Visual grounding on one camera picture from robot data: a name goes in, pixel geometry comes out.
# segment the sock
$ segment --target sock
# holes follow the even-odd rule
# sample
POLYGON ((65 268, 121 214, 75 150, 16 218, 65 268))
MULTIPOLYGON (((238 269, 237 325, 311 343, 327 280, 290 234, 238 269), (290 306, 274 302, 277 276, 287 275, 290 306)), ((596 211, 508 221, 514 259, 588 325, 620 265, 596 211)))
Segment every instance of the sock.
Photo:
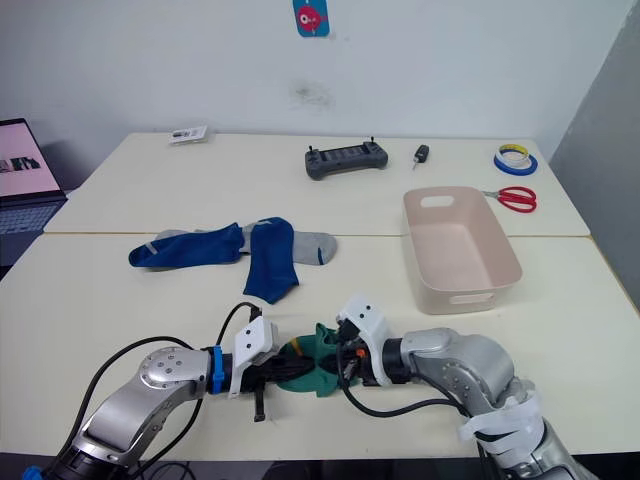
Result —
POLYGON ((293 269, 293 227, 282 218, 258 222, 250 243, 251 266, 243 293, 273 304, 299 285, 293 269))
POLYGON ((244 244, 237 223, 213 232, 183 233, 157 238, 131 251, 133 267, 193 267, 231 263, 241 256, 244 244))
MULTIPOLYGON (((269 220, 261 220, 258 224, 268 222, 269 220)), ((242 227, 242 235, 244 235, 244 245, 240 248, 240 253, 251 253, 251 231, 256 223, 251 223, 246 227, 242 227)), ((188 233, 185 230, 165 230, 160 232, 156 240, 174 237, 188 233)), ((206 233, 206 230, 196 230, 195 233, 206 233)), ((324 265, 328 263, 336 254, 338 242, 334 236, 328 233, 316 232, 293 232, 293 261, 295 263, 304 263, 305 265, 324 265)))

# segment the blue tape roll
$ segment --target blue tape roll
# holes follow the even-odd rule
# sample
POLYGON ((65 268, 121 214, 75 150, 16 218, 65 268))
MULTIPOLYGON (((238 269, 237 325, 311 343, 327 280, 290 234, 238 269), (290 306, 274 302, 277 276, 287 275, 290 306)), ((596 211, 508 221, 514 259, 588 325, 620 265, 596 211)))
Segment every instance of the blue tape roll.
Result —
MULTIPOLYGON (((500 150, 500 153, 517 152, 517 151, 518 150, 507 149, 507 150, 500 150)), ((497 155, 493 157, 493 163, 496 165, 496 167, 498 167, 504 173, 508 173, 509 175, 517 175, 519 177, 524 177, 525 175, 531 175, 533 172, 535 172, 538 169, 538 160, 536 160, 536 157, 529 154, 529 161, 531 161, 531 165, 528 168, 511 168, 506 163, 501 162, 497 155)))
POLYGON ((213 347, 213 373, 211 374, 211 393, 217 394, 222 390, 224 382, 224 366, 222 365, 222 347, 213 347))

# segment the table surface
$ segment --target table surface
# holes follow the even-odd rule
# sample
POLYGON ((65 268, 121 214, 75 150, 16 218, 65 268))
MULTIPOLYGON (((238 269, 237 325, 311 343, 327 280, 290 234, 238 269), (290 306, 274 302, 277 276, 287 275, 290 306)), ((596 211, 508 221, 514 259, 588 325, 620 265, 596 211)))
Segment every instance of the table surface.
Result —
POLYGON ((589 230, 530 140, 538 171, 515 177, 493 165, 507 140, 397 139, 377 141, 389 154, 385 170, 368 169, 311 180, 309 145, 322 150, 362 143, 362 137, 218 134, 209 142, 169 146, 168 134, 136 133, 103 162, 46 226, 48 232, 160 232, 215 229, 280 216, 300 231, 336 235, 399 235, 402 195, 427 186, 498 190, 531 187, 539 207, 520 214, 489 199, 505 233, 584 236, 589 230), (411 170, 419 144, 427 163, 411 170))
MULTIPOLYGON (((67 435, 84 389, 117 348, 142 337, 175 335, 194 346, 215 341, 241 295, 250 259, 236 264, 152 272, 128 265, 150 235, 45 234, 0 282, 0 450, 53 454, 67 435)), ((512 355, 533 380, 544 415, 572 453, 640 450, 636 415, 640 321, 589 238, 511 238, 524 277, 488 312, 418 312, 399 237, 340 237, 325 266, 296 265, 300 286, 264 313, 281 340, 331 326, 356 291, 386 312, 401 335, 447 326, 481 333, 512 355)), ((223 347, 244 319, 231 324, 223 347)), ((154 347, 128 354, 98 386, 91 409, 126 382, 154 347)), ((354 388, 374 408, 435 395, 426 386, 354 388)), ((373 419, 336 392, 329 398, 270 386, 269 420, 253 423, 253 400, 208 396, 189 436, 171 452, 194 460, 411 458, 473 456, 460 443, 460 419, 432 407, 373 419), (353 441, 340 440, 349 434, 353 441)), ((170 417, 162 445, 191 405, 170 417)))

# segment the gray wall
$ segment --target gray wall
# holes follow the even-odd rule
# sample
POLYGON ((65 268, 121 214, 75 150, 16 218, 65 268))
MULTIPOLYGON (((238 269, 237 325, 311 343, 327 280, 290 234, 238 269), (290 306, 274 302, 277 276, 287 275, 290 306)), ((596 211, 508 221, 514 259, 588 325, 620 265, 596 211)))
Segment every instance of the gray wall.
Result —
POLYGON ((0 118, 81 181, 132 131, 534 138, 549 157, 633 0, 0 0, 0 118))
POLYGON ((551 166, 640 306, 640 3, 551 166))

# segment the blue sock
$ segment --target blue sock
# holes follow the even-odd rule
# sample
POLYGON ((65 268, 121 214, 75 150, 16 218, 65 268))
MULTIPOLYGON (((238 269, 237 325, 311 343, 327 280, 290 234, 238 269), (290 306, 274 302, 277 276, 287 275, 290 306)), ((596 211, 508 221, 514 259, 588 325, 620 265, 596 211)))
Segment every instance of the blue sock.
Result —
POLYGON ((242 254, 242 229, 237 223, 213 232, 185 233, 153 240, 129 254, 133 267, 193 267, 232 263, 242 254))
POLYGON ((279 217, 261 220, 251 231, 251 267, 243 293, 273 304, 296 285, 293 227, 279 217))

